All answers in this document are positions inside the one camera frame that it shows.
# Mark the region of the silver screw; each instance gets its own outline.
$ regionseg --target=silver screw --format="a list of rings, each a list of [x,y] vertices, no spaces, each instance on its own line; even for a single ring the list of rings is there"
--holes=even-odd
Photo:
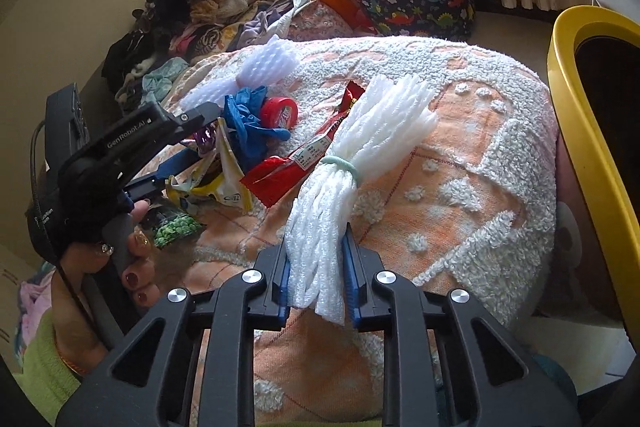
[[[187,298],[187,290],[184,288],[174,288],[167,293],[166,298],[171,302],[182,302]]]
[[[262,279],[262,274],[258,270],[247,270],[242,274],[242,280],[246,283],[253,284]]]
[[[392,282],[396,282],[396,274],[389,272],[388,270],[384,270],[376,274],[376,279],[382,284],[391,284]]]
[[[451,300],[463,304],[469,300],[469,293],[464,290],[453,290],[451,292]]]

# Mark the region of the dinosaur print bag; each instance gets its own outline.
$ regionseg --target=dinosaur print bag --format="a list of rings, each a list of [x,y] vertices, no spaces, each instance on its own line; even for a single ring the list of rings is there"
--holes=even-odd
[[[471,35],[472,0],[358,0],[384,36],[414,35],[463,41]]]

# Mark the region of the red lid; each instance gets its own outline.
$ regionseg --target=red lid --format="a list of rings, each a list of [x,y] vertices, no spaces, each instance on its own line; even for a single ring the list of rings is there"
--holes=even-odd
[[[262,126],[274,129],[291,129],[298,121],[298,106],[292,98],[274,96],[268,98],[260,109]]]

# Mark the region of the barcode label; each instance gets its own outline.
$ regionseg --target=barcode label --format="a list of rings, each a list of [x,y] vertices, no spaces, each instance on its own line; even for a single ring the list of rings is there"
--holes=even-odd
[[[290,158],[297,163],[301,169],[307,171],[324,156],[329,149],[331,138],[328,136],[318,136],[306,145],[291,154]]]

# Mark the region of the red wrapper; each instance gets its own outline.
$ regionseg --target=red wrapper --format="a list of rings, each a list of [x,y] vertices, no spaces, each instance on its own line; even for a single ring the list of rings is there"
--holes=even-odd
[[[347,118],[351,106],[364,93],[355,82],[349,82],[336,113],[322,127],[286,158],[270,156],[251,169],[241,184],[247,187],[266,207],[273,206],[308,175],[324,156],[334,140],[335,132]]]

